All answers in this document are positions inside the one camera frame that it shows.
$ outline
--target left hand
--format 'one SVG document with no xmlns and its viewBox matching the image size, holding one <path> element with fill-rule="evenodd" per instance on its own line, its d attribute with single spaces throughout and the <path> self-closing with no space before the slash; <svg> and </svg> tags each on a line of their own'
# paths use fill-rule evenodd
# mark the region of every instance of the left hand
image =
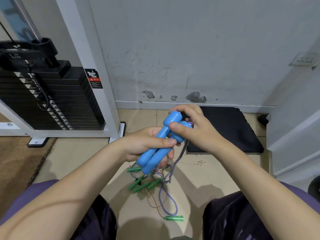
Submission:
<svg viewBox="0 0 320 240">
<path fill-rule="evenodd" d="M 156 135 L 162 129 L 162 127 L 147 127 L 138 130 L 130 135 L 121 137 L 114 142 L 117 142 L 122 147 L 124 157 L 127 162 L 136 161 L 139 159 L 142 153 L 150 148 L 170 148 L 177 145 L 175 139 L 158 138 Z M 164 168 L 168 162 L 168 159 L 174 158 L 174 149 L 172 149 L 167 156 L 165 156 L 158 164 L 159 168 Z"/>
</svg>

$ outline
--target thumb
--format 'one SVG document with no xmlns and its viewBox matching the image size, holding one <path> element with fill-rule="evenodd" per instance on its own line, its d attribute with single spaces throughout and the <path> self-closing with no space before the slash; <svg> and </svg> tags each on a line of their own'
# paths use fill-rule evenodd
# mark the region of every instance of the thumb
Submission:
<svg viewBox="0 0 320 240">
<path fill-rule="evenodd" d="M 169 128 L 174 131 L 175 133 L 183 136 L 184 138 L 190 140 L 192 137 L 192 133 L 194 129 L 188 128 L 184 125 L 181 125 L 177 122 L 171 122 Z"/>
<path fill-rule="evenodd" d="M 147 148 L 170 148 L 177 144 L 176 139 L 147 137 L 145 140 L 145 147 Z"/>
</svg>

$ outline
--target wall socket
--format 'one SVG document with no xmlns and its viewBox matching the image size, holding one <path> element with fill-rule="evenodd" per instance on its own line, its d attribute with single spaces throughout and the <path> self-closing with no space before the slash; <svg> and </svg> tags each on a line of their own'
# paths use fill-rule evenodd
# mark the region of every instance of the wall socket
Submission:
<svg viewBox="0 0 320 240">
<path fill-rule="evenodd" d="M 298 55 L 296 55 L 296 57 L 291 61 L 289 65 L 310 67 L 316 64 L 318 59 L 319 59 L 318 53 L 300 52 L 298 53 Z"/>
</svg>

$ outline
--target black rubber mat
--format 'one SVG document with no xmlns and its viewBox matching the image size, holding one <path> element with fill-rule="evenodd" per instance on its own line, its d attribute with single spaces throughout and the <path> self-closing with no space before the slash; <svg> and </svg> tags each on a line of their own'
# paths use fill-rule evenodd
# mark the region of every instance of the black rubber mat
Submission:
<svg viewBox="0 0 320 240">
<path fill-rule="evenodd" d="M 246 154 L 261 154 L 264 148 L 246 121 L 243 113 L 233 107 L 201 107 L 204 116 L 211 122 L 216 130 L 228 141 L 237 146 Z M 187 154 L 208 154 L 208 152 L 189 143 Z"/>
</svg>

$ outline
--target warning sticker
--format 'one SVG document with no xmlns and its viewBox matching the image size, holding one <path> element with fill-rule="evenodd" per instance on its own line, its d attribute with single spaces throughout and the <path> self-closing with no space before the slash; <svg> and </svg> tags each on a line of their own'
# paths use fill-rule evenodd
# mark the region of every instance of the warning sticker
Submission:
<svg viewBox="0 0 320 240">
<path fill-rule="evenodd" d="M 92 88 L 103 88 L 98 72 L 95 69 L 84 69 Z"/>
</svg>

